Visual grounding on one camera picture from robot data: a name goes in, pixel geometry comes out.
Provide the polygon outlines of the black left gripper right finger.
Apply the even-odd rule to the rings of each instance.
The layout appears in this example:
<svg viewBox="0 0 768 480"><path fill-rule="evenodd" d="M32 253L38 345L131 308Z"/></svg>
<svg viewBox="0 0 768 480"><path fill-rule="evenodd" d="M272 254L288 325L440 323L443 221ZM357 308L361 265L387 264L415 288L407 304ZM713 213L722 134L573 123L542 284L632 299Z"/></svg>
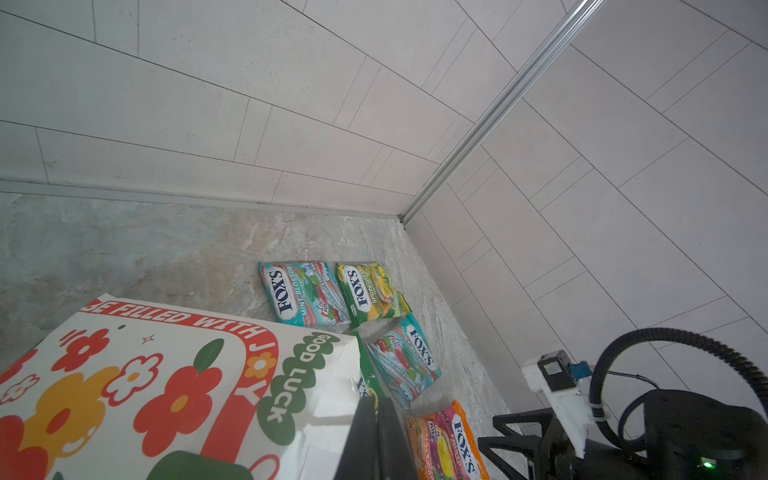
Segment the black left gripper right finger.
<svg viewBox="0 0 768 480"><path fill-rule="evenodd" d="M377 436L379 478L418 480L409 442L391 398L382 397L378 400Z"/></svg>

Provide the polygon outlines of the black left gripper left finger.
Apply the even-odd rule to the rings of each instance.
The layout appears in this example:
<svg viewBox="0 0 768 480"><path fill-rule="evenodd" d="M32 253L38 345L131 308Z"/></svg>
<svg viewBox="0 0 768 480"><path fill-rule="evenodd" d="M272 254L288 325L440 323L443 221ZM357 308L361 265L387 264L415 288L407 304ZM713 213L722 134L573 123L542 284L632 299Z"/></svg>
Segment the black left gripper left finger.
<svg viewBox="0 0 768 480"><path fill-rule="evenodd" d="M373 397L366 396L357 405L333 479L372 480L376 477L376 462L376 401Z"/></svg>

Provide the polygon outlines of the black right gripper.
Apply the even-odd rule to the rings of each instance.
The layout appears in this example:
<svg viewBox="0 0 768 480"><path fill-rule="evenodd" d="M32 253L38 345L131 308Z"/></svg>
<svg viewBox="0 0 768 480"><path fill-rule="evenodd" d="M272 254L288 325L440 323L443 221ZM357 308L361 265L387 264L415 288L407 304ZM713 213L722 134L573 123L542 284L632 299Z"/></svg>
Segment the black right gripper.
<svg viewBox="0 0 768 480"><path fill-rule="evenodd" d="M765 479L767 423L757 412L700 394L652 390L643 399L643 457L600 444L571 468L574 479ZM493 417L503 436L482 437L479 451L507 479L569 479L562 441L543 439L552 408Z"/></svg>

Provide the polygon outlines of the orange candy bag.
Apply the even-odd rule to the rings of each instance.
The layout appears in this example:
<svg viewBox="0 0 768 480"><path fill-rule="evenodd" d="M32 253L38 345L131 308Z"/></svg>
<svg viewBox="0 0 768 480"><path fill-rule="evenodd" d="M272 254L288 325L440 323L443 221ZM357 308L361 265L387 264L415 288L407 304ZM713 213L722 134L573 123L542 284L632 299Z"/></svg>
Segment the orange candy bag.
<svg viewBox="0 0 768 480"><path fill-rule="evenodd" d="M458 400L424 417L408 416L406 426L420 479L490 478Z"/></svg>

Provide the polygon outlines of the green spring tea candy bag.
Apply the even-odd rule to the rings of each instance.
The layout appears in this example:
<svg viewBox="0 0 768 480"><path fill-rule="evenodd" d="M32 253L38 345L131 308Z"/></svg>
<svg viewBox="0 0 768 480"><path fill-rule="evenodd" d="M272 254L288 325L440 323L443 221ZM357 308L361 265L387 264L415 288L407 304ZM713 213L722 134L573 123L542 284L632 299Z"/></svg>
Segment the green spring tea candy bag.
<svg viewBox="0 0 768 480"><path fill-rule="evenodd" d="M356 389L358 394L361 397L375 397L377 400L385 398L386 394L379 382L379 376L368 352L365 341L360 337L358 332L354 332L353 335L357 340L360 356L361 377L356 382Z"/></svg>

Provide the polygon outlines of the teal green candy bag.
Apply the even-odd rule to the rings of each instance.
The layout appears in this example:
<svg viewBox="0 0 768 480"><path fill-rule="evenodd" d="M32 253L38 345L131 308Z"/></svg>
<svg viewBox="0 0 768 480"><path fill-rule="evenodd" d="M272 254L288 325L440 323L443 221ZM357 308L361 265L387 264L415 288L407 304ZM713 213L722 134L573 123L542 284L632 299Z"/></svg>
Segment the teal green candy bag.
<svg viewBox="0 0 768 480"><path fill-rule="evenodd" d="M366 347L390 393L407 412L442 375L412 313Z"/></svg>

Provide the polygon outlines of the spring tea candy bag yellow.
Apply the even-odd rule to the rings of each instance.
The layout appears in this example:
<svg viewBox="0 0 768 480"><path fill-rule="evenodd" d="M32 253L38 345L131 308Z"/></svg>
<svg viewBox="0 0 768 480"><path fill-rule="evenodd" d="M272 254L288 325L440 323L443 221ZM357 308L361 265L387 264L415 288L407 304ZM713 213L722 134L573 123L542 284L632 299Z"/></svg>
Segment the spring tea candy bag yellow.
<svg viewBox="0 0 768 480"><path fill-rule="evenodd" d="M400 318L411 312L383 264L340 263L336 274L352 329L369 321Z"/></svg>

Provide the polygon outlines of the mint blossom candy bag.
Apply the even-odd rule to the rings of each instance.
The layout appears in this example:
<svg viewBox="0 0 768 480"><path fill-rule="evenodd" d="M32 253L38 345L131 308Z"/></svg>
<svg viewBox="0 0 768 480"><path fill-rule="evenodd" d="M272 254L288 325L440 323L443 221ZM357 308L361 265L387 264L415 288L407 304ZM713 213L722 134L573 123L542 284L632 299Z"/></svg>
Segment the mint blossom candy bag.
<svg viewBox="0 0 768 480"><path fill-rule="evenodd" d="M258 271L279 323L338 329L351 325L327 262L259 262Z"/></svg>

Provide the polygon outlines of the white paper bag red print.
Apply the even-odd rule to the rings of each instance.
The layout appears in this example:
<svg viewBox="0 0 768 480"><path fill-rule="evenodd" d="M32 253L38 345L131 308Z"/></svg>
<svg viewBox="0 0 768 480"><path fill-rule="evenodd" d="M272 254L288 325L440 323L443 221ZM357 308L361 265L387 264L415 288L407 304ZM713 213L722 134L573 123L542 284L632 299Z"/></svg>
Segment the white paper bag red print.
<svg viewBox="0 0 768 480"><path fill-rule="evenodd" d="M300 479L336 469L350 335L108 295L1 376L5 479Z"/></svg>

